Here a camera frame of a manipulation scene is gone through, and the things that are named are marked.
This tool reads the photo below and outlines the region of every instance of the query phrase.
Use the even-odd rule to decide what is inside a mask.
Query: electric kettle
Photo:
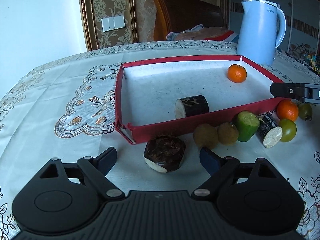
[[[265,0],[243,0],[243,20],[237,54],[260,65],[271,66],[275,48],[285,35],[285,16],[279,5]],[[280,28],[277,36],[277,17]]]

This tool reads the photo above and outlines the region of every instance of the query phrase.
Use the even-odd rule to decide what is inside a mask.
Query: white wall
[[[85,51],[79,0],[0,0],[0,99],[35,67]]]

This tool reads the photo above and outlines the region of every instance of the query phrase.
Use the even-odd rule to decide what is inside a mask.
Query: light switch
[[[107,17],[101,19],[102,31],[107,32],[125,27],[124,16]]]

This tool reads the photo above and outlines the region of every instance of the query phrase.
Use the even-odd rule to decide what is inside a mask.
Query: tangerine
[[[280,120],[289,119],[296,121],[299,116],[299,110],[291,100],[282,100],[277,106],[277,115]]]
[[[244,67],[233,64],[228,68],[227,76],[234,83],[242,83],[247,78],[247,71]]]

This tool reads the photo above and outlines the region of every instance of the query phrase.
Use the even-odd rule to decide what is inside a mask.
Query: kiwi
[[[207,123],[201,124],[195,129],[193,140],[198,147],[212,150],[219,143],[217,129]]]
[[[225,122],[218,127],[218,139],[223,145],[234,144],[239,137],[239,131],[234,124]]]

